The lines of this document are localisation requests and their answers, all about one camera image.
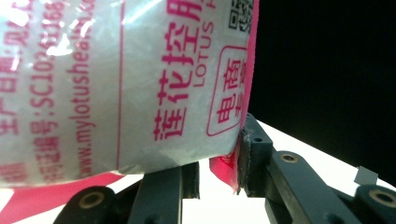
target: black metal bracket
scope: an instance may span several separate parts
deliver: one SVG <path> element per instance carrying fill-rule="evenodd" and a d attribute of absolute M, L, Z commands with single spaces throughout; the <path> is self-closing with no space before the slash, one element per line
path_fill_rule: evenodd
<path fill-rule="evenodd" d="M 396 223 L 396 192 L 365 185 L 350 197 L 330 188 L 303 157 L 275 151 L 252 115 L 243 135 L 240 188 L 248 197 L 266 198 L 271 223 Z"/>
<path fill-rule="evenodd" d="M 199 163 L 144 175 L 115 194 L 91 187 L 74 195 L 55 224 L 181 223 L 182 199 L 199 198 Z"/>
<path fill-rule="evenodd" d="M 396 192 L 362 185 L 351 197 L 330 188 L 303 157 L 276 151 L 250 114 L 241 134 L 239 188 L 265 198 L 271 223 L 396 223 Z M 198 162 L 144 175 L 117 194 L 106 187 L 84 189 L 54 223 L 179 224 L 183 198 L 199 198 Z"/>

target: round hole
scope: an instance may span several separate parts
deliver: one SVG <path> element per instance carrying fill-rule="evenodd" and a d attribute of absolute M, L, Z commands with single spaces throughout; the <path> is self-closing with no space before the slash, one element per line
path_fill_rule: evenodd
<path fill-rule="evenodd" d="M 84 195 L 78 202 L 78 205 L 83 209 L 95 207 L 105 199 L 105 194 L 100 191 L 95 191 Z"/>
<path fill-rule="evenodd" d="M 145 224 L 163 224 L 163 219 L 158 214 L 153 214 L 145 219 Z"/>
<path fill-rule="evenodd" d="M 396 208 L 396 196 L 381 189 L 372 189 L 369 195 L 376 202 L 381 203 L 387 207 Z"/>
<path fill-rule="evenodd" d="M 297 160 L 298 160 L 298 158 L 296 158 L 296 157 L 294 157 L 294 156 L 292 156 L 292 155 L 290 155 L 290 154 L 283 154 L 283 155 L 281 156 L 281 159 L 282 159 L 283 161 L 285 161 L 285 162 L 290 162 L 290 163 L 297 162 Z"/>
<path fill-rule="evenodd" d="M 331 224 L 344 224 L 344 220 L 333 213 L 328 214 L 325 219 Z"/>

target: white surface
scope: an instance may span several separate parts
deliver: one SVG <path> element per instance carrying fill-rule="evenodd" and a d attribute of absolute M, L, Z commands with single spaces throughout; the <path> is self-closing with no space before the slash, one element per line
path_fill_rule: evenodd
<path fill-rule="evenodd" d="M 276 150 L 288 150 L 303 156 L 323 180 L 331 187 L 349 195 L 354 195 L 358 184 L 354 183 L 357 168 L 333 158 L 297 139 L 294 139 L 268 125 L 262 127 L 274 141 Z M 183 200 L 183 224 L 202 223 L 270 223 L 265 215 L 264 199 L 249 199 L 241 192 L 233 195 L 233 190 L 219 181 L 210 171 L 208 160 L 200 161 L 201 200 Z M 131 185 L 142 175 L 127 175 L 109 185 L 116 192 Z M 377 185 L 396 190 L 388 183 L 378 180 Z M 10 191 L 0 191 L 1 202 L 7 201 Z M 18 223 L 52 223 L 62 206 L 38 216 L 26 218 Z"/>
<path fill-rule="evenodd" d="M 12 189 L 0 189 L 0 212 L 3 210 L 4 206 L 6 206 L 13 194 L 14 190 Z"/>

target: translucent plastic packaging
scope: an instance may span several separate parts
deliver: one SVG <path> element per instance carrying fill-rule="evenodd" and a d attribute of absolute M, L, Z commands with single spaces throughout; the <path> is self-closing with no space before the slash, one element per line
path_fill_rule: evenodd
<path fill-rule="evenodd" d="M 252 12 L 253 0 L 2 0 L 0 185 L 230 153 Z"/>

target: white powder bag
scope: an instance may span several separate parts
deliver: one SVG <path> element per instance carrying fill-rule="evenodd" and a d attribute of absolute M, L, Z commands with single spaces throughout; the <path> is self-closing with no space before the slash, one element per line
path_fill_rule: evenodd
<path fill-rule="evenodd" d="M 0 185 L 230 153 L 252 11 L 252 0 L 2 0 Z"/>

